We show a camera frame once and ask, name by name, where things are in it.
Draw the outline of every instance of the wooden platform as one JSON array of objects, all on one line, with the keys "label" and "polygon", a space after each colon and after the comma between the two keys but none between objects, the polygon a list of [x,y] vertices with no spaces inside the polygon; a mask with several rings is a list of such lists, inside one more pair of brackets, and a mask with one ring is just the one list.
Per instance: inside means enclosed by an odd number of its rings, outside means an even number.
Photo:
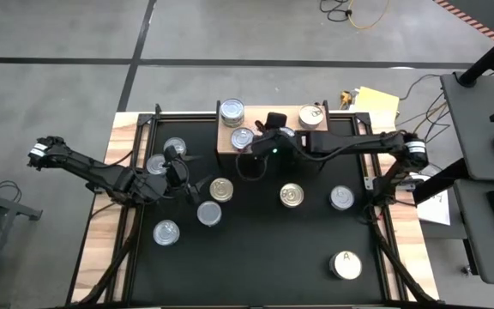
[{"label": "wooden platform", "polygon": [[[272,110],[274,112],[280,112],[280,107],[273,106]],[[138,114],[139,112],[119,112],[116,114],[106,152],[106,163],[112,163],[119,160],[133,148]],[[370,112],[370,119],[374,133],[395,130],[395,111],[378,110]],[[142,138],[142,151],[140,152],[139,162],[142,162],[143,149],[145,146],[146,136]],[[365,160],[367,166],[371,167],[371,158],[369,155],[365,156]],[[380,154],[379,161],[381,170],[385,173],[394,163],[395,159],[388,154]],[[372,176],[374,173],[370,169],[368,174],[369,175],[367,176]],[[413,203],[413,196],[410,193],[399,192],[396,196],[398,200]],[[108,203],[108,197],[96,197],[93,211],[96,211],[96,209],[99,209]],[[434,282],[430,259],[428,258],[428,253],[426,251],[425,240],[420,228],[417,210],[411,206],[395,204],[390,205],[390,213],[401,261],[424,291],[437,299],[436,283]],[[81,257],[79,272],[75,281],[72,301],[78,301],[85,297],[110,264],[119,214],[120,208],[115,206],[101,212],[91,220]],[[381,229],[383,230],[383,222],[381,221],[380,223]],[[126,263],[127,261],[125,260],[121,265],[117,277],[114,300],[120,300]],[[399,299],[395,284],[394,270],[386,258],[385,264],[389,285],[391,287],[390,294],[393,299]]]}]

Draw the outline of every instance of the white label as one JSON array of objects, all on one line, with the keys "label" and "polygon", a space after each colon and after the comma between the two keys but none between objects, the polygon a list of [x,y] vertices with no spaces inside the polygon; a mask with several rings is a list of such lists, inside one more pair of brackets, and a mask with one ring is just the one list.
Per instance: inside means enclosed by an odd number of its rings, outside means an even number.
[{"label": "white label", "polygon": [[45,153],[39,149],[36,149],[36,148],[32,148],[32,150],[30,150],[30,154],[34,154],[34,155],[37,155],[37,156],[45,156]]},{"label": "white label", "polygon": [[423,147],[423,148],[426,148],[425,142],[406,142],[405,144],[408,147]]},{"label": "white label", "polygon": [[426,149],[424,149],[423,147],[410,147],[409,148],[409,152],[421,152],[421,153],[425,153],[426,152]]},{"label": "white label", "polygon": [[47,146],[43,145],[43,144],[40,144],[40,143],[37,143],[35,145],[33,145],[34,148],[37,148],[39,150],[45,150],[47,149]]}]

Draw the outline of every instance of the white paper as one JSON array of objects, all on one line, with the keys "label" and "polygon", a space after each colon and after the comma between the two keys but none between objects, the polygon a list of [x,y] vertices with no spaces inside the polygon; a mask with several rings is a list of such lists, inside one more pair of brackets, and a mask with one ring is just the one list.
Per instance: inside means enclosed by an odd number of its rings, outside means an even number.
[{"label": "white paper", "polygon": [[[422,179],[424,181],[430,178],[428,176],[418,174],[412,174],[411,177],[414,179]],[[431,197],[423,203],[417,205],[417,212],[419,213],[420,220],[440,223],[443,225],[451,225],[447,190],[442,191],[434,197]]]}]

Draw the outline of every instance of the black pole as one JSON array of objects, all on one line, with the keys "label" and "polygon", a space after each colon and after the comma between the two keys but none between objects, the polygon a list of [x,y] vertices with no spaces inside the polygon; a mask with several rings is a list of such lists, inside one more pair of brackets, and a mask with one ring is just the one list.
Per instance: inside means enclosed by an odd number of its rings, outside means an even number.
[{"label": "black pole", "polygon": [[475,84],[478,77],[480,77],[488,69],[494,67],[494,46],[473,66],[468,69],[461,77],[458,78],[460,85],[464,87],[471,87]]}]

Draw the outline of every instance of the tin can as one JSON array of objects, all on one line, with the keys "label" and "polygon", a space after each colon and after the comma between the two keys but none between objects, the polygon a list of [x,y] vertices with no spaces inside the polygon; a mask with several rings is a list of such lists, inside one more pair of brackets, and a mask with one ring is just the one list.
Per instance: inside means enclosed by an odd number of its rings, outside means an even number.
[{"label": "tin can", "polygon": [[208,227],[213,227],[219,223],[221,217],[222,210],[220,210],[219,204],[213,201],[203,202],[197,208],[197,220]]},{"label": "tin can", "polygon": [[225,126],[237,128],[244,122],[245,107],[238,99],[228,99],[220,104],[220,117]]},{"label": "tin can", "polygon": [[177,223],[163,220],[154,228],[154,240],[158,245],[172,245],[178,241],[180,229]]},{"label": "tin can", "polygon": [[209,192],[215,201],[220,203],[228,202],[233,194],[232,182],[225,178],[217,178],[209,186]]},{"label": "tin can", "polygon": [[297,184],[286,184],[281,187],[280,200],[285,207],[295,208],[304,200],[304,191]]},{"label": "tin can", "polygon": [[320,106],[306,105],[298,111],[298,123],[306,130],[314,130],[323,121],[323,110]]},{"label": "tin can", "polygon": [[353,205],[353,192],[344,185],[337,185],[329,195],[331,206],[337,210],[346,210]]},{"label": "tin can", "polygon": [[171,137],[163,144],[163,151],[169,146],[174,146],[177,154],[186,155],[186,142],[180,137]]},{"label": "tin can", "polygon": [[341,251],[331,258],[329,267],[343,280],[353,280],[361,274],[361,260],[351,251]]},{"label": "tin can", "polygon": [[146,169],[153,175],[165,175],[167,168],[163,167],[165,157],[162,154],[154,154],[146,161]]},{"label": "tin can", "polygon": [[281,127],[280,131],[284,132],[287,134],[289,137],[295,137],[295,130],[289,128],[289,127]]},{"label": "tin can", "polygon": [[255,133],[247,128],[237,128],[232,132],[232,146],[237,150],[242,150],[253,142]]}]

